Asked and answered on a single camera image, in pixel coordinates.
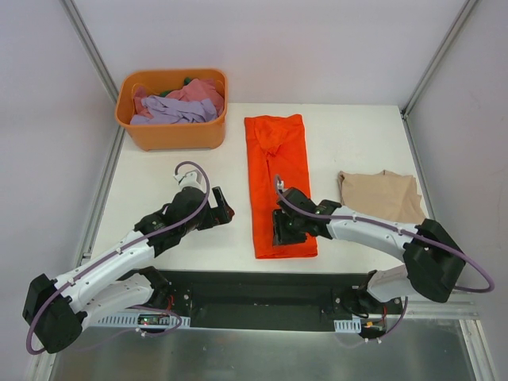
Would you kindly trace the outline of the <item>orange t shirt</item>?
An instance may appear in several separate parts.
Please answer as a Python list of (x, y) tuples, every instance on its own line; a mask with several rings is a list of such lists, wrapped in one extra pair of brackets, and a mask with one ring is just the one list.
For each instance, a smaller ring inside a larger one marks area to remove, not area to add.
[(306, 132), (302, 116), (247, 117), (244, 126), (256, 258), (274, 260), (317, 256), (318, 244), (314, 238), (308, 238), (302, 244), (273, 245), (272, 211), (278, 207), (275, 177), (279, 175), (286, 184), (310, 196)]

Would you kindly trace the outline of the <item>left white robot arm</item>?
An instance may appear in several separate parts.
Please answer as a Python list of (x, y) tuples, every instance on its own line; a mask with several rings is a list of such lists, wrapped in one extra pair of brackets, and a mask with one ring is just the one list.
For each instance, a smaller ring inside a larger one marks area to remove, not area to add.
[(146, 262), (177, 246), (194, 230), (232, 221), (234, 211), (220, 187), (211, 195), (183, 187), (173, 200), (141, 218), (113, 248), (90, 262), (50, 279), (29, 284), (22, 316), (29, 324), (25, 346), (31, 355), (57, 353), (70, 346), (90, 325), (126, 308), (171, 314), (170, 283)]

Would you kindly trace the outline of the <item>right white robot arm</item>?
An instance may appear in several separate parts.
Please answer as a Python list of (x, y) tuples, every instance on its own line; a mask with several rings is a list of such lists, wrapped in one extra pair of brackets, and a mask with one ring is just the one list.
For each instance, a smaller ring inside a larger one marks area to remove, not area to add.
[(352, 313), (372, 314), (395, 298), (415, 294), (432, 302), (448, 301), (465, 261), (456, 243), (436, 221), (394, 223), (331, 200), (316, 204), (294, 187), (278, 185), (275, 192), (275, 246), (323, 237), (361, 244), (400, 260), (400, 265), (391, 269), (368, 272), (358, 288), (342, 298)]

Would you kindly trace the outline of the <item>orange plastic laundry basket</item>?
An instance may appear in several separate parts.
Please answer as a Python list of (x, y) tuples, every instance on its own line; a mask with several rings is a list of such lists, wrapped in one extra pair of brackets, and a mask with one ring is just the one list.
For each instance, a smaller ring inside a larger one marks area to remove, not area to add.
[(135, 114), (134, 94), (143, 87), (148, 95), (175, 90), (186, 78), (212, 79), (217, 92), (228, 100), (228, 79), (216, 68), (180, 68), (135, 71), (125, 77), (115, 108), (115, 118), (134, 143), (145, 151), (185, 148), (216, 148), (225, 139), (228, 106), (214, 120), (205, 123), (132, 125)]

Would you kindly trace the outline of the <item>folded beige t shirt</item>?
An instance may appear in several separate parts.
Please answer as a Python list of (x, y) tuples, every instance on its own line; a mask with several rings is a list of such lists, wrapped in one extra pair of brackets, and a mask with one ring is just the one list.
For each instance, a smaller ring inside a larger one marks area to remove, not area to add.
[(383, 170), (377, 174), (341, 171), (341, 203), (348, 208), (393, 222), (419, 224), (426, 218), (416, 178)]

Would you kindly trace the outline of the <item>lilac t shirt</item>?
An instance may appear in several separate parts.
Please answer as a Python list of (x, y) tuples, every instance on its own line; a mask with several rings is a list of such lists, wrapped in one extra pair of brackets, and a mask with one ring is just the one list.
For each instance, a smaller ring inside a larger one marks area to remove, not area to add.
[(209, 98), (187, 102), (150, 95), (140, 101), (143, 113), (134, 114), (130, 125), (206, 123), (217, 118), (216, 108)]

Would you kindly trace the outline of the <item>pink t shirt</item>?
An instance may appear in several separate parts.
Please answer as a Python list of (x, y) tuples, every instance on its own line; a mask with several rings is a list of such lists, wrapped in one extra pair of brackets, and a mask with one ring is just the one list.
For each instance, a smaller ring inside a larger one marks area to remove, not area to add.
[[(141, 99), (148, 97), (146, 89), (139, 86), (133, 93), (133, 103), (135, 113), (142, 114)], [(202, 101), (209, 98), (217, 111), (217, 117), (221, 116), (225, 108), (225, 99), (216, 90), (214, 81), (212, 79), (192, 79), (192, 81), (182, 88), (171, 92), (165, 98), (173, 98), (180, 101)]]

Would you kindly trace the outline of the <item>green garment in basket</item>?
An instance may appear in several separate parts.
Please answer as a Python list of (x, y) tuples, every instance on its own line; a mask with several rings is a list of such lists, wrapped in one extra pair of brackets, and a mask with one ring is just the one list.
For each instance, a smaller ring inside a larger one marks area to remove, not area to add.
[[(188, 85), (191, 81), (192, 81), (192, 78), (191, 78), (191, 77), (186, 77), (186, 78), (183, 80), (183, 85), (184, 85), (184, 86), (186, 86), (186, 85)], [(165, 98), (166, 96), (168, 96), (168, 95), (169, 95), (171, 92), (173, 92), (173, 91), (175, 91), (175, 89), (162, 91), (161, 93), (159, 93), (159, 96), (160, 96), (160, 97)]]

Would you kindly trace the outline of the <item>right aluminium frame post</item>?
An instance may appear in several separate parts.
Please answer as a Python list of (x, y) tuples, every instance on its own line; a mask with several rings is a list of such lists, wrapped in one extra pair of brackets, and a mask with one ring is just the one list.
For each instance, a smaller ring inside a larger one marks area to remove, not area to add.
[(456, 39), (464, 29), (466, 23), (468, 22), (470, 16), (478, 4), (480, 4), (479, 0), (467, 0), (464, 1), (460, 7), (460, 10), (452, 21), (452, 24), (449, 26), (443, 39), (439, 43), (437, 50), (433, 53), (431, 60), (425, 67), (425, 70), (423, 71), (421, 78), (418, 80), (416, 87), (411, 92), (404, 106), (400, 109), (403, 120), (406, 120), (409, 117), (410, 113), (417, 105), (418, 100), (424, 93), (426, 87), (429, 85), (431, 79), (436, 74), (439, 66), (442, 64), (448, 52), (454, 45)]

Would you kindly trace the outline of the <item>aluminium frame post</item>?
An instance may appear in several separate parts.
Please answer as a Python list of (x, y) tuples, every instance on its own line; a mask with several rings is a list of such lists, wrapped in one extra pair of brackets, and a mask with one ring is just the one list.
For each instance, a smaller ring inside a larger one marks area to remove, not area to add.
[(73, 0), (59, 0), (59, 3), (74, 28), (81, 44), (83, 45), (86, 54), (98, 74), (98, 77), (106, 89), (106, 92), (112, 101), (116, 102), (118, 97), (117, 85), (115, 84), (110, 71), (104, 62), (96, 43), (94, 42), (94, 38), (92, 37), (78, 6)]
[(400, 109), (403, 120), (406, 120), (409, 117), (410, 113), (417, 105), (418, 100), (424, 93), (426, 87), (429, 85), (431, 79), (436, 74), (439, 66), (442, 64), (448, 52), (454, 45), (456, 39), (464, 29), (466, 23), (468, 22), (470, 16), (478, 4), (480, 4), (479, 0), (467, 0), (464, 1), (460, 7), (460, 10), (452, 21), (452, 24), (449, 26), (443, 39), (439, 43), (437, 50), (433, 53), (431, 60), (425, 67), (425, 70), (423, 71), (421, 78), (418, 80), (416, 87), (411, 92), (404, 106)]

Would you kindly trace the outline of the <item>front aluminium rail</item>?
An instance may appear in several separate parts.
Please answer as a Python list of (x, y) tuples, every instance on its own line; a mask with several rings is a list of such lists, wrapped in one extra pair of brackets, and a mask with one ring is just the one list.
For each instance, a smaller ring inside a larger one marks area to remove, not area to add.
[[(471, 296), (461, 293), (451, 295), (450, 299), (445, 304), (431, 302), (420, 295), (410, 296), (407, 304), (403, 302), (403, 297), (397, 298), (395, 304), (396, 306), (401, 307), (401, 312), (405, 312), (407, 316), (415, 318), (459, 319), (462, 317), (477, 316), (477, 311)], [(132, 311), (163, 314), (160, 311), (140, 310), (138, 308), (126, 308), (118, 311), (117, 313)], [(389, 314), (388, 312), (383, 312), (381, 314), (358, 315), (349, 319), (360, 318), (362, 320), (372, 319), (374, 321), (380, 321), (384, 318), (395, 318), (399, 314)]]

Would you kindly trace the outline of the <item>left aluminium frame post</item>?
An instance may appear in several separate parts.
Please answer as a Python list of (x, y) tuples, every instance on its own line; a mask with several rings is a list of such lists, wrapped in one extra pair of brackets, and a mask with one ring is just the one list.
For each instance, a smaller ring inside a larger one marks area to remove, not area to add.
[(94, 38), (92, 37), (78, 6), (73, 0), (59, 0), (59, 3), (74, 28), (81, 44), (83, 45), (86, 54), (98, 74), (98, 77), (106, 89), (106, 92), (112, 101), (116, 102), (118, 97), (117, 85), (115, 84), (110, 71), (104, 62), (96, 43), (94, 42)]

